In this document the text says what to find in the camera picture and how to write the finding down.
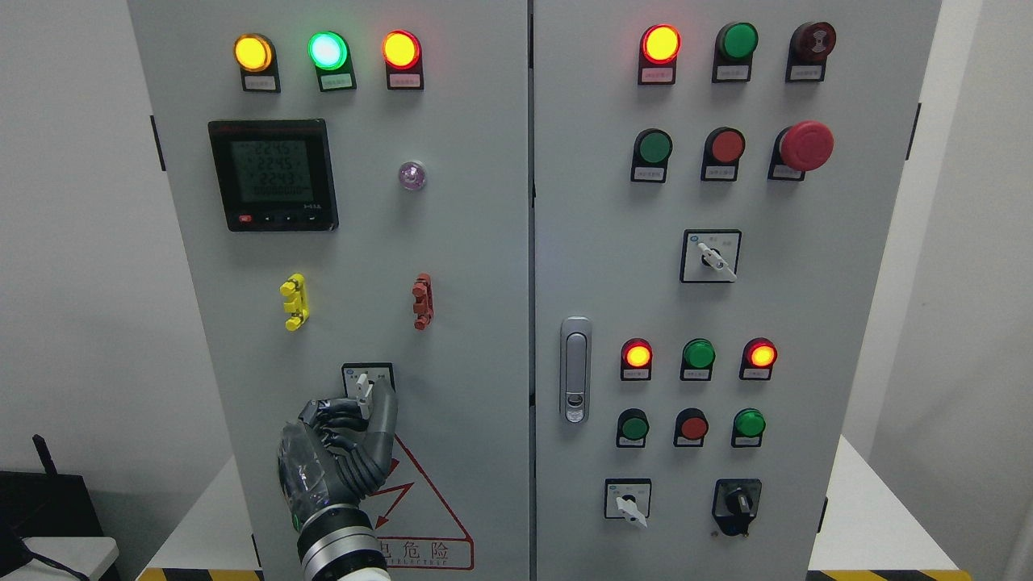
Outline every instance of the red terminal block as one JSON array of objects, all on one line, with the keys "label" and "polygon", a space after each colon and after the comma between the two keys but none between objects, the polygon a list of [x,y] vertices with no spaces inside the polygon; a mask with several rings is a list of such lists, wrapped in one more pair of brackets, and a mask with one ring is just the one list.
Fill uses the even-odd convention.
[{"label": "red terminal block", "polygon": [[422,331],[434,318],[434,293],[431,290],[431,275],[426,272],[419,273],[416,281],[412,283],[412,296],[415,298],[412,303],[412,312],[416,313],[416,322],[412,326],[416,328],[416,331]]}]

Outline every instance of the robotic hand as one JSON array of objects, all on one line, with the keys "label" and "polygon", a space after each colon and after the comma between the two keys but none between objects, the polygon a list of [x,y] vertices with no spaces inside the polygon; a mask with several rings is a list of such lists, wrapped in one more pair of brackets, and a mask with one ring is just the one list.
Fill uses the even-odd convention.
[{"label": "robotic hand", "polygon": [[[390,581],[358,502],[387,478],[398,401],[394,388],[374,391],[365,373],[355,387],[355,398],[310,401],[301,421],[283,428],[280,486],[301,532],[305,581]],[[335,431],[341,428],[365,436],[357,442]]]}]

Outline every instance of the yellow black hazard stripe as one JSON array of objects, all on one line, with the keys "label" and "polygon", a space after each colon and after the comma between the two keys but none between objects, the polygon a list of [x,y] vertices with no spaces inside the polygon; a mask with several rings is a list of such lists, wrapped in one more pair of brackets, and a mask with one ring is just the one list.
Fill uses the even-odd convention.
[{"label": "yellow black hazard stripe", "polygon": [[807,581],[972,581],[972,578],[964,571],[810,571]]},{"label": "yellow black hazard stripe", "polygon": [[[265,581],[260,571],[148,569],[136,581]],[[964,571],[811,571],[807,581],[972,581]]]}]

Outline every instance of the white switch handle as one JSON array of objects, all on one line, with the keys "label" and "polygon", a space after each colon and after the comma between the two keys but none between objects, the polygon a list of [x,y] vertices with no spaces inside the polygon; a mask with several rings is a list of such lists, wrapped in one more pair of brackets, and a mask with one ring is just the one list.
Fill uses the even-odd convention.
[{"label": "white switch handle", "polygon": [[621,513],[621,516],[624,517],[624,520],[630,522],[638,528],[647,528],[649,526],[646,522],[646,515],[641,514],[641,511],[638,510],[638,506],[635,504],[634,500],[621,498],[620,496],[618,496],[616,500],[617,510]]},{"label": "white switch handle", "polygon": [[714,269],[714,272],[718,273],[722,278],[730,282],[735,282],[735,280],[739,279],[739,277],[735,276],[734,271],[731,270],[731,265],[722,258],[721,254],[718,254],[712,250],[710,246],[707,246],[702,242],[696,244],[696,247],[703,253],[703,262],[707,263],[710,268]]}]

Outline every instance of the illuminated indicator light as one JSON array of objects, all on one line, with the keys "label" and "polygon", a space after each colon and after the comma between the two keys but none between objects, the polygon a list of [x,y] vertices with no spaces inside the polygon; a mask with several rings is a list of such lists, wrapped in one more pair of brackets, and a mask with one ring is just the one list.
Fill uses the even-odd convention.
[{"label": "illuminated indicator light", "polygon": [[669,24],[658,24],[643,36],[643,55],[653,64],[667,64],[678,57],[682,36]]},{"label": "illuminated indicator light", "polygon": [[750,351],[750,364],[754,367],[768,367],[775,363],[776,357],[778,353],[775,350],[775,345],[759,344]]},{"label": "illuminated indicator light", "polygon": [[233,43],[233,57],[248,72],[261,72],[273,64],[273,44],[260,34],[243,34]]},{"label": "illuminated indicator light", "polygon": [[646,367],[653,359],[653,353],[643,344],[633,345],[624,354],[624,361],[631,367]]},{"label": "illuminated indicator light", "polygon": [[412,68],[419,60],[419,40],[411,32],[393,30],[384,36],[381,47],[384,61],[395,68]]},{"label": "illuminated indicator light", "polygon": [[309,38],[309,58],[323,70],[337,70],[348,60],[348,45],[337,33],[317,32]]}]

